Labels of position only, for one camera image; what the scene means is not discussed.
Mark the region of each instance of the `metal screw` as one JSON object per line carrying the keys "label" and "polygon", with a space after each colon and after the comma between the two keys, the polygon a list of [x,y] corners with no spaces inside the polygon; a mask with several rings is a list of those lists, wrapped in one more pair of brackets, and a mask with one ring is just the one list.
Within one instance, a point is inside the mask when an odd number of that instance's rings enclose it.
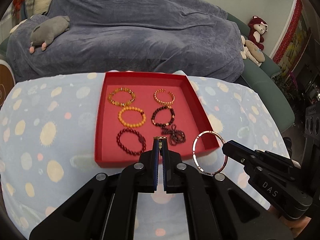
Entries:
{"label": "metal screw", "polygon": [[104,180],[106,178],[106,175],[104,173],[99,173],[96,176],[97,180]]}
{"label": "metal screw", "polygon": [[143,163],[136,163],[133,166],[136,170],[141,170],[144,167]]}
{"label": "metal screw", "polygon": [[218,181],[223,181],[225,179],[225,176],[222,173],[217,173],[214,178]]}
{"label": "metal screw", "polygon": [[184,163],[178,163],[177,164],[177,169],[178,170],[185,170],[187,168],[187,165],[185,165]]}

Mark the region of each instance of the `red teddy bear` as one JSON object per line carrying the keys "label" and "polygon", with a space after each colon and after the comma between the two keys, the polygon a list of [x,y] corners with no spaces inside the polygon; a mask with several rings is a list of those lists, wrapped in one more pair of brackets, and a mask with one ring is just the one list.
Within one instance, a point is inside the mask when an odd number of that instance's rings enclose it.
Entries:
{"label": "red teddy bear", "polygon": [[258,16],[253,16],[248,26],[250,27],[248,40],[257,45],[260,50],[263,50],[264,46],[261,42],[264,42],[264,38],[262,35],[268,31],[268,24]]}

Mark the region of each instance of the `red box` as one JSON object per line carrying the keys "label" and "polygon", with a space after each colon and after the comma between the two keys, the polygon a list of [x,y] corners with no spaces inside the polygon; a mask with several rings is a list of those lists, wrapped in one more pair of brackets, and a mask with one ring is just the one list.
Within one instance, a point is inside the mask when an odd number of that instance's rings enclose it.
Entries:
{"label": "red box", "polygon": [[[182,75],[145,73],[145,72],[107,72],[101,92],[100,105],[97,118],[94,159],[102,168],[125,167],[138,161],[139,156],[133,156],[123,151],[116,142],[116,136],[120,130],[126,128],[118,120],[120,106],[115,106],[108,101],[109,94],[117,88],[127,87],[135,95],[135,101],[130,105],[141,108],[147,116],[147,121],[138,128],[146,139],[147,149],[151,150],[153,137],[160,136],[162,129],[151,122],[153,112],[161,107],[153,94],[158,89],[166,89],[165,93],[158,93],[157,98],[169,102],[171,91],[175,101],[171,105],[175,112],[174,124],[177,130],[184,131],[187,141],[176,146],[171,146],[168,140],[169,150],[180,153],[182,159],[192,158],[192,145],[194,139],[203,131],[212,130],[207,115],[193,90],[188,78]],[[113,96],[113,100],[127,102],[131,95],[127,92],[119,92]],[[136,111],[125,111],[122,118],[127,123],[141,122],[141,114]],[[164,109],[155,118],[156,122],[166,123],[170,120],[170,111]],[[123,133],[121,142],[132,151],[140,151],[141,143],[138,137],[132,133]],[[204,156],[219,148],[217,139],[204,134],[196,145],[196,155]]]}

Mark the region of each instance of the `sofa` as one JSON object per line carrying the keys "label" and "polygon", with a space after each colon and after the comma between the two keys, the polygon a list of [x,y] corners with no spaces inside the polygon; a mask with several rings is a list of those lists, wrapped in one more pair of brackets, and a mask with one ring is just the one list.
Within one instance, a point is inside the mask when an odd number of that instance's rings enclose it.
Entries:
{"label": "sofa", "polygon": [[[235,22],[244,37],[248,37],[250,28],[248,25],[228,14],[227,20]],[[241,85],[250,87],[260,97],[275,121],[280,132],[284,132],[294,123],[294,113],[280,89],[274,84],[272,78],[281,73],[279,66],[266,54],[266,60],[258,67],[251,60],[244,60],[244,71],[235,81]]]}

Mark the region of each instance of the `dark red beaded bracelet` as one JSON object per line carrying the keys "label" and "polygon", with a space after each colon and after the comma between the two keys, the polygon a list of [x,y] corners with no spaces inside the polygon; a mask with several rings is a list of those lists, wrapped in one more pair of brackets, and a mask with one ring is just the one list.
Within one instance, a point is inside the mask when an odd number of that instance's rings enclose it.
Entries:
{"label": "dark red beaded bracelet", "polygon": [[[169,109],[169,110],[170,110],[170,112],[171,112],[171,119],[170,119],[170,121],[169,121],[168,123],[157,123],[157,122],[155,122],[156,114],[157,114],[158,112],[160,112],[161,110],[164,110],[164,109]],[[154,113],[152,114],[152,117],[151,117],[151,122],[152,122],[155,126],[159,126],[159,127],[164,128],[164,127],[166,127],[166,126],[168,126],[168,125],[170,125],[170,124],[173,123],[174,117],[175,117],[175,113],[174,113],[173,108],[171,108],[171,106],[162,106],[162,107],[158,108],[156,111],[154,111]]]}
{"label": "dark red beaded bracelet", "polygon": [[[130,132],[130,133],[134,133],[138,136],[139,138],[139,142],[142,144],[142,150],[139,151],[139,152],[134,152],[134,151],[131,151],[129,150],[127,147],[125,147],[121,142],[120,142],[120,137],[123,133],[125,132]],[[131,154],[131,155],[140,155],[141,153],[143,153],[146,148],[147,148],[147,145],[146,145],[146,139],[136,130],[134,129],[130,129],[130,128],[126,128],[126,129],[122,129],[118,135],[117,135],[117,144],[119,145],[119,147],[121,149],[123,149],[126,153],[128,154]]]}

